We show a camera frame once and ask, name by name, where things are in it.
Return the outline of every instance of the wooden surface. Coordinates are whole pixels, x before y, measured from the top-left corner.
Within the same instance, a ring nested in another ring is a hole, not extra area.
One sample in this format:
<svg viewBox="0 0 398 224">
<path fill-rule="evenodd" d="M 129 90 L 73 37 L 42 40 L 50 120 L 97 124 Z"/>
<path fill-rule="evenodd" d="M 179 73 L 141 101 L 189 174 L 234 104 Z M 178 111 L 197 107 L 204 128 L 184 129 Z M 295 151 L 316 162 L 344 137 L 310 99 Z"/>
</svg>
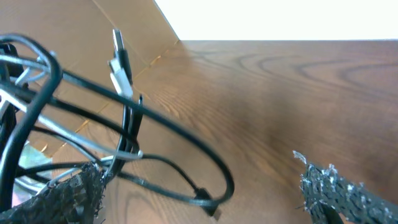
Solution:
<svg viewBox="0 0 398 224">
<path fill-rule="evenodd" d="M 135 77 L 145 104 L 206 139 L 227 162 L 236 191 L 219 223 L 310 223 L 301 209 L 303 164 L 317 164 L 398 203 L 397 42 L 180 42 Z M 102 114 L 120 122 L 121 107 Z M 108 146 L 118 137 L 95 123 L 80 133 Z M 180 164 L 212 195 L 220 172 L 185 141 L 144 120 L 144 152 Z M 54 161 L 82 160 L 68 146 Z M 137 161 L 125 171 L 191 194 L 163 164 Z M 211 223 L 200 208 L 153 194 L 124 180 L 105 197 L 105 223 Z"/>
</svg>

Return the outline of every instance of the cardboard box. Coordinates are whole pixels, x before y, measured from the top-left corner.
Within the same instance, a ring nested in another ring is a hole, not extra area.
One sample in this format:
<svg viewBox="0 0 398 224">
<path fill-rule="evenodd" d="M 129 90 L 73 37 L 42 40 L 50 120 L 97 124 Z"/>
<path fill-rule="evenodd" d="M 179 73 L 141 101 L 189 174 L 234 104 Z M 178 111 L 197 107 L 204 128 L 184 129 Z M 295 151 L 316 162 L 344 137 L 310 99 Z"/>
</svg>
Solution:
<svg viewBox="0 0 398 224">
<path fill-rule="evenodd" d="M 113 85 L 107 61 L 113 57 L 114 27 L 123 34 L 133 76 L 178 41 L 154 1 L 2 0 L 0 7 L 1 33 L 18 32 L 32 37 L 48 50 L 54 50 L 63 68 L 110 89 Z M 34 57 L 27 49 L 19 47 L 18 51 L 20 55 Z M 40 87 L 43 82 L 40 80 L 37 85 Z M 64 81 L 54 96 L 96 113 L 109 103 L 102 96 Z M 88 122 L 50 106 L 43 113 L 74 131 Z M 31 133 L 29 141 L 47 156 L 63 144 L 39 133 Z"/>
</svg>

